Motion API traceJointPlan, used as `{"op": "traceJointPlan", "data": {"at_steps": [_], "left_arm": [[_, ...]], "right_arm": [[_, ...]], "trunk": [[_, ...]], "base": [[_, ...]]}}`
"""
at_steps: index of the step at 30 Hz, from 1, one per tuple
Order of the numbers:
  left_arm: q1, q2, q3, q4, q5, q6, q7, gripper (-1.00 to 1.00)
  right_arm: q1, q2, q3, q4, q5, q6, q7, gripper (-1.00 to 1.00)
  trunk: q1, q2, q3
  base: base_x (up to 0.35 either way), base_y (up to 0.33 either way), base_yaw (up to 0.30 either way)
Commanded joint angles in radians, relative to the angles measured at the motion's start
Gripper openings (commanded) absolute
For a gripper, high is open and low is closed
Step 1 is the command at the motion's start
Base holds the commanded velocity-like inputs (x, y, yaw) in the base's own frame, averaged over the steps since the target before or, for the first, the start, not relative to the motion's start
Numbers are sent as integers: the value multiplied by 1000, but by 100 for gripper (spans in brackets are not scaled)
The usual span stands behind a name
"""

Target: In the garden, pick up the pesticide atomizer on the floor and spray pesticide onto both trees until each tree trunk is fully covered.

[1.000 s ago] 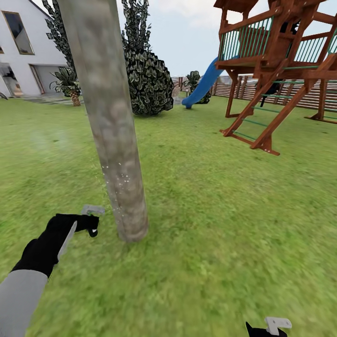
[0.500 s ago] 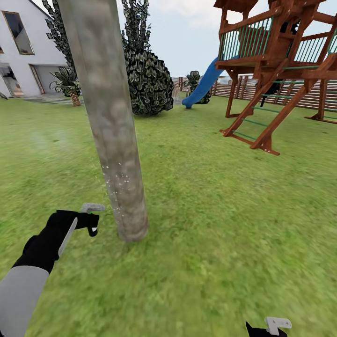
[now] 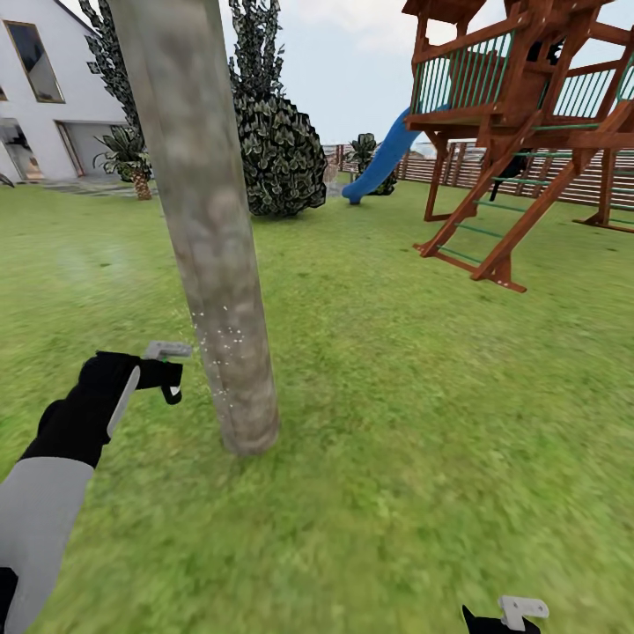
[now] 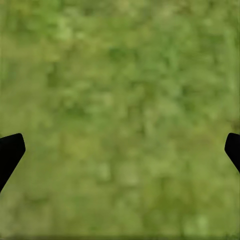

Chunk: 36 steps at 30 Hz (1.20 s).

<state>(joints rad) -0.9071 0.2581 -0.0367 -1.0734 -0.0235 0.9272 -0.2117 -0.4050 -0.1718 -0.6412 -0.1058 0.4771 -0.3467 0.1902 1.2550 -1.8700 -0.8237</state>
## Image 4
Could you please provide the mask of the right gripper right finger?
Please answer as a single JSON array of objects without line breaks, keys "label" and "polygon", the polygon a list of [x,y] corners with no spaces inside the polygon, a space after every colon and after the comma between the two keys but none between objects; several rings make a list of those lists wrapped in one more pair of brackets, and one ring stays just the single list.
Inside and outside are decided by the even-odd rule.
[{"label": "right gripper right finger", "polygon": [[229,133],[224,149],[240,172],[240,134]]}]

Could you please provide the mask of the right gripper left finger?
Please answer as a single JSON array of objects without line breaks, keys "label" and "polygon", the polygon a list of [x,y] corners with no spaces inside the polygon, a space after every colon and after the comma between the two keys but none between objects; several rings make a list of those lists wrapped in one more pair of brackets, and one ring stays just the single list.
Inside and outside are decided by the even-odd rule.
[{"label": "right gripper left finger", "polygon": [[0,192],[26,152],[21,133],[0,138]]}]

